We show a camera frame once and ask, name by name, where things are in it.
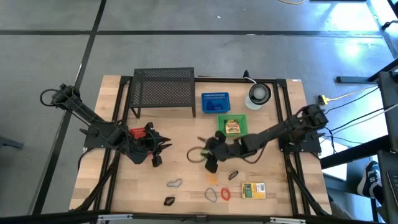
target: shoe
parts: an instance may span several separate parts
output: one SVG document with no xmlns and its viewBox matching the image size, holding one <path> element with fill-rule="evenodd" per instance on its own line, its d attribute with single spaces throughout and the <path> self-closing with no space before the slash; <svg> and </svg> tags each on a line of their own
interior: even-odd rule
<svg viewBox="0 0 398 224">
<path fill-rule="evenodd" d="M 370 161 L 363 170 L 362 180 L 356 190 L 362 196 L 374 198 L 373 188 L 377 185 L 381 186 L 379 163 Z"/>
</svg>

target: metal mesh rack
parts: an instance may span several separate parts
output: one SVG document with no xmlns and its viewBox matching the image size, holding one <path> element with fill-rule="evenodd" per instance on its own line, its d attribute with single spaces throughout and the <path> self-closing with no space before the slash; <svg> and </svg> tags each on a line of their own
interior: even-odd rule
<svg viewBox="0 0 398 224">
<path fill-rule="evenodd" d="M 193 68 L 135 69 L 132 80 L 130 108 L 136 118 L 141 108 L 161 107 L 191 107 L 196 116 Z"/>
</svg>

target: wooden tabletop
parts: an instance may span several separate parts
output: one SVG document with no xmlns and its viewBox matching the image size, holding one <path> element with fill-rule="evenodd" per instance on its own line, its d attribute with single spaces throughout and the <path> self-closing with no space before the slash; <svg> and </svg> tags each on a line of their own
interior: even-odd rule
<svg viewBox="0 0 398 224">
<path fill-rule="evenodd" d="M 113 114 L 120 76 L 105 75 L 99 90 L 95 112 L 110 121 Z M 287 80 L 289 98 L 293 113 L 306 105 L 303 86 L 300 80 Z M 129 111 L 127 124 L 130 128 L 145 126 L 152 121 L 156 131 L 171 139 L 172 146 L 162 153 L 163 164 L 154 168 L 150 158 L 135 165 L 126 156 L 121 156 L 118 175 L 112 201 L 112 212 L 139 213 L 207 213 L 212 215 L 292 215 L 289 189 L 286 180 L 283 155 L 279 151 L 277 140 L 268 143 L 264 154 L 257 164 L 248 164 L 241 159 L 219 162 L 216 174 L 205 169 L 205 164 L 187 161 L 186 153 L 194 146 L 204 146 L 197 136 L 204 138 L 214 135 L 217 129 L 215 114 L 204 114 L 201 110 L 203 92 L 228 92 L 231 111 L 228 114 L 246 114 L 249 133 L 261 132 L 278 123 L 275 99 L 271 99 L 259 110 L 249 110 L 244 105 L 250 83 L 195 83 L 196 113 L 192 118 L 191 108 L 143 108 L 141 118 L 136 119 Z M 124 88 L 119 119 L 123 113 L 127 85 Z M 284 119 L 283 93 L 279 90 Z M 93 190 L 98 182 L 104 149 L 95 149 L 88 153 L 81 162 L 72 195 L 70 208 L 76 208 Z M 249 160 L 257 158 L 258 153 Z M 301 153 L 305 183 L 314 198 L 327 212 L 331 212 L 326 194 L 325 182 L 319 160 L 312 154 Z M 228 180 L 232 171 L 239 174 Z M 167 187 L 167 182 L 181 178 L 178 188 Z M 242 182 L 266 183 L 266 199 L 244 199 L 241 196 Z M 217 193 L 216 203 L 205 198 L 205 190 L 211 187 Z M 231 199 L 223 200 L 221 189 L 228 187 Z M 101 206 L 104 208 L 108 185 L 104 188 Z M 303 213 L 302 200 L 296 186 L 298 209 Z M 175 197 L 172 206 L 164 206 L 166 197 Z"/>
</svg>

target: blue plastic container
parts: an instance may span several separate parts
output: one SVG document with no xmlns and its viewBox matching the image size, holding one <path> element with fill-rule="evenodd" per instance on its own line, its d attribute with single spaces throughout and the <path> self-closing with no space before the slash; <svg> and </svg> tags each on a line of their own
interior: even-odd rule
<svg viewBox="0 0 398 224">
<path fill-rule="evenodd" d="M 228 93 L 202 93 L 201 109 L 204 113 L 226 113 L 231 109 Z"/>
</svg>

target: concrete floor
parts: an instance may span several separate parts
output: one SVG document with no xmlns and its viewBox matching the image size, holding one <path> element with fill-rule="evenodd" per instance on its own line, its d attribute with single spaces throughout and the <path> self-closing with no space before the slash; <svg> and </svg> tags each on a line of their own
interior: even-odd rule
<svg viewBox="0 0 398 224">
<path fill-rule="evenodd" d="M 99 4 L 95 0 L 0 0 L 0 30 L 91 30 Z M 378 31 L 365 2 L 306 1 L 292 6 L 277 0 L 108 0 L 99 29 Z M 61 110 L 42 106 L 39 94 L 61 83 L 73 84 L 87 41 L 85 35 L 0 35 L 0 135 L 25 143 L 23 150 L 0 150 L 0 217 L 29 211 L 62 117 Z M 337 85 L 335 77 L 369 76 L 392 60 L 386 42 L 378 37 L 97 36 L 81 95 L 93 108 L 103 75 L 132 75 L 135 68 L 195 67 L 195 75 L 241 77 L 249 70 L 254 78 L 299 78 L 307 103 L 315 103 L 319 94 L 334 97 L 365 87 Z M 326 109 L 356 97 L 343 98 Z M 330 112 L 328 126 L 334 128 L 381 105 L 377 91 Z M 366 142 L 386 133 L 385 126 L 376 125 L 383 120 L 381 116 L 338 136 Z M 72 118 L 45 213 L 68 210 L 83 147 L 78 131 L 82 127 Z M 369 220 L 361 203 L 352 206 L 353 213 Z"/>
</svg>

